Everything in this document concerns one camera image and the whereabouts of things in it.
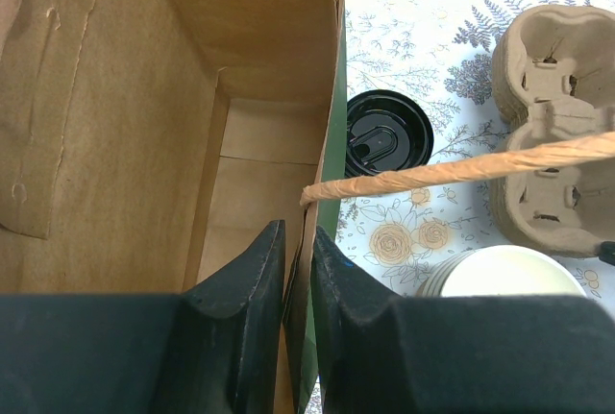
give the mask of paper bag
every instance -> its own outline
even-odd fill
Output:
[[[286,220],[289,274],[302,188],[343,172],[321,154],[340,9],[0,0],[0,290],[181,291],[272,219]],[[308,244],[315,222],[312,209]],[[277,412],[293,410],[285,357]]]
[[[319,161],[317,182],[343,178],[346,157],[346,39],[344,34],[344,0],[335,0],[338,22],[338,53],[335,87],[332,96],[327,137]],[[286,290],[284,326],[292,379],[293,399],[299,412],[308,404],[318,374],[313,309],[309,294],[311,260],[316,226],[335,238],[338,201],[324,201],[307,207],[302,243],[293,263]]]

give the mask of floral tablecloth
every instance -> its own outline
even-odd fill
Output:
[[[491,54],[515,15],[550,3],[615,10],[615,0],[346,0],[348,96],[392,89],[415,100],[435,133],[430,163],[493,152],[507,127],[491,97]],[[509,244],[491,221],[484,182],[345,200],[336,243],[404,295],[460,251]],[[615,267],[556,260],[615,315]]]

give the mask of black object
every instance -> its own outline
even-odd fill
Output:
[[[430,120],[405,95],[370,90],[348,102],[346,177],[427,164],[432,150]]]
[[[325,414],[615,412],[615,324],[593,302],[403,298],[315,243]]]
[[[615,265],[615,242],[604,241],[598,250],[598,258],[609,265]]]
[[[183,295],[0,296],[0,413],[271,413],[284,224]]]

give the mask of white cup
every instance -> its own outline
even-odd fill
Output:
[[[438,264],[419,297],[574,295],[585,291],[559,263],[521,246],[464,251]]]

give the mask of black cup lid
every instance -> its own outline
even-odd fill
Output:
[[[346,176],[374,176],[427,164],[433,129],[425,112],[392,90],[370,90],[348,103]]]

